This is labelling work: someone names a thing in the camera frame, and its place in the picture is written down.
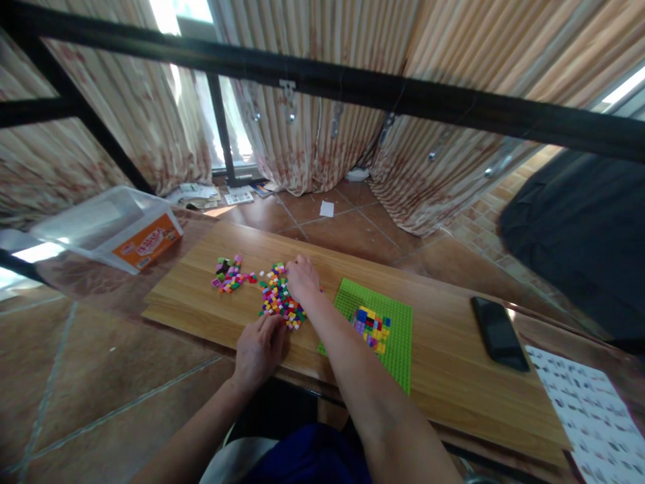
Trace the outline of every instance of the green baseplate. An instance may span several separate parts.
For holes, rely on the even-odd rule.
[[[392,320],[390,335],[383,356],[377,355],[399,385],[410,395],[410,368],[412,366],[412,307],[383,294],[343,279],[338,288],[334,306],[349,323],[359,306],[373,310],[379,317]],[[322,343],[318,352],[327,356]]]

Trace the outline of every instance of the hand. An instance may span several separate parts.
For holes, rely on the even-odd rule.
[[[282,357],[286,326],[281,315],[260,316],[237,340],[233,384],[254,393],[275,371]]]
[[[309,257],[298,255],[296,260],[287,263],[289,292],[300,304],[309,294],[320,292],[320,276]]]

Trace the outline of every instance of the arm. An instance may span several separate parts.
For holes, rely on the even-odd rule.
[[[461,482],[430,423],[374,351],[320,293],[320,278],[309,259],[299,255],[287,269],[289,291],[325,345],[374,481]]]
[[[168,441],[132,484],[198,483],[228,429],[280,362],[282,316],[262,316],[237,342],[235,371],[215,395]]]

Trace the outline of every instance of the patterned curtain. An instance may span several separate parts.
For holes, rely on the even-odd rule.
[[[221,42],[585,108],[645,57],[645,3],[629,0],[212,0]],[[396,224],[425,235],[488,190],[535,143],[296,92],[234,82],[262,173],[295,195],[333,187],[356,163]],[[262,115],[252,121],[255,110]],[[484,177],[504,147],[512,157]]]
[[[149,0],[32,3],[158,28]],[[46,43],[158,195],[183,182],[210,181],[209,146],[189,70],[64,42]],[[0,100],[55,95],[6,37],[0,47]],[[130,184],[76,119],[0,130],[0,160],[0,224],[15,228],[28,228],[111,186]]]

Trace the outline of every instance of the orange label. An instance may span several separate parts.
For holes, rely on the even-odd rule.
[[[112,251],[131,266],[141,270],[181,237],[168,214],[143,229]]]

